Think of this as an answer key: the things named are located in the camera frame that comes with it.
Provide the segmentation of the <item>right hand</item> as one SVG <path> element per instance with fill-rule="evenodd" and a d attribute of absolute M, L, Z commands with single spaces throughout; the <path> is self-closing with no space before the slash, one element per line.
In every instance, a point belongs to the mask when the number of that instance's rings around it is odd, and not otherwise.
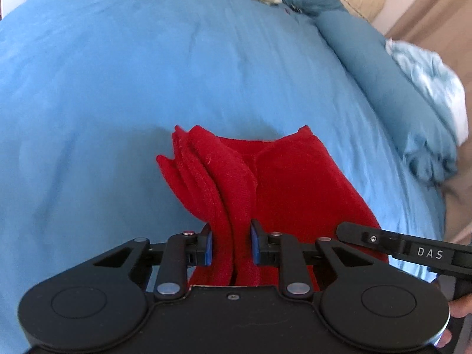
<path fill-rule="evenodd" d="M 472 294 L 462 296 L 461 298 L 450 301 L 450 315 L 455 319 L 463 319 L 471 314 L 472 311 Z M 439 342 L 436 344 L 437 348 L 443 348 L 451 342 L 453 334 L 449 329 L 446 329 L 442 334 Z"/>

